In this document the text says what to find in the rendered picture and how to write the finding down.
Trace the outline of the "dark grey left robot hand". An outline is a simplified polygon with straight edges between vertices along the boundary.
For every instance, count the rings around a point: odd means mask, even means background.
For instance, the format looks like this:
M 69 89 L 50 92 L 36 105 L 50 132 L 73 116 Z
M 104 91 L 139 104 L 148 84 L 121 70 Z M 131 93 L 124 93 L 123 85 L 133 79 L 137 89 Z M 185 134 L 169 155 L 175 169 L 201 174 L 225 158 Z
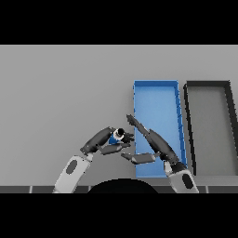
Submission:
M 134 135 L 125 132 L 124 138 L 117 144 L 110 145 L 109 138 L 117 128 L 106 127 L 101 129 L 95 136 L 93 136 L 80 151 L 84 155 L 100 151 L 103 155 L 120 152 L 123 148 L 130 147 L 130 142 L 134 141 Z

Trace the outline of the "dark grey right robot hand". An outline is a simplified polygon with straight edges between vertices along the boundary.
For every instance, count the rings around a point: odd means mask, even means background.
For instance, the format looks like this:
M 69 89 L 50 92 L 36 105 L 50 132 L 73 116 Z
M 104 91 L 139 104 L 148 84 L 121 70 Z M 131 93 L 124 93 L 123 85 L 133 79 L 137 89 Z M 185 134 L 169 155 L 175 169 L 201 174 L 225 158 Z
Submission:
M 147 130 L 145 126 L 131 114 L 128 114 L 126 118 L 128 123 L 134 126 L 147 140 L 153 153 L 129 154 L 123 152 L 121 154 L 122 157 L 134 165 L 153 163 L 155 159 L 159 157 L 162 161 L 167 162 L 170 165 L 173 174 L 187 168 L 187 166 L 179 160 L 171 146 L 157 132 L 152 129 Z

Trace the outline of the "blue pipe with pale ring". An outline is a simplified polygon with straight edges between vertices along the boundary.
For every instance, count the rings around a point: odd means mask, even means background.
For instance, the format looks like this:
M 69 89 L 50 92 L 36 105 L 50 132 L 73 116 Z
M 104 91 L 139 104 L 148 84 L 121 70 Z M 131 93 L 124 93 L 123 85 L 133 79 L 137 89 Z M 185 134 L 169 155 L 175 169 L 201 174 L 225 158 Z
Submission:
M 123 128 L 115 129 L 109 138 L 109 144 L 113 145 L 113 144 L 119 143 L 124 138 L 124 136 L 125 136 L 125 131 Z

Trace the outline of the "blue rectangular bin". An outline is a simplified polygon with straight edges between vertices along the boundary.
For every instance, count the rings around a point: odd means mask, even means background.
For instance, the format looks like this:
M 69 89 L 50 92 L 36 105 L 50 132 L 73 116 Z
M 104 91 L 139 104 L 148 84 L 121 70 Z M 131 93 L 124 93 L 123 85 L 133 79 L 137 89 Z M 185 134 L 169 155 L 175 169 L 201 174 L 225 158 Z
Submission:
M 157 132 L 172 147 L 179 160 L 187 165 L 186 148 L 177 80 L 135 80 L 134 117 L 147 129 Z M 146 139 L 134 127 L 135 153 L 154 153 Z M 136 178 L 165 178 L 164 163 L 135 165 Z

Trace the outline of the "dark grey rectangular bin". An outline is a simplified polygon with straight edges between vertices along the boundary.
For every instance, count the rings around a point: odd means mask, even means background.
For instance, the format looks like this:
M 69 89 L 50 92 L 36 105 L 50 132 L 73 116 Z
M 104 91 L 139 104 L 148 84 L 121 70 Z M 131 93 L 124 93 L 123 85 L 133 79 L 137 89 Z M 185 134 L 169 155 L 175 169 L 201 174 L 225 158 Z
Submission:
M 231 82 L 187 81 L 183 87 L 195 176 L 238 176 L 238 121 Z

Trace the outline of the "flat black rounded shape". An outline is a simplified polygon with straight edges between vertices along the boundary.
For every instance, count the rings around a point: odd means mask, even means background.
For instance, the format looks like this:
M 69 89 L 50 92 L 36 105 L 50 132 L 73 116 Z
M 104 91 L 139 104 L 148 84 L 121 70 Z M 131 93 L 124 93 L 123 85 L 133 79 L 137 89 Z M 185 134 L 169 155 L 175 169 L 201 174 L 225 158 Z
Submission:
M 156 193 L 148 183 L 131 178 L 119 178 L 103 181 L 91 188 L 89 193 Z

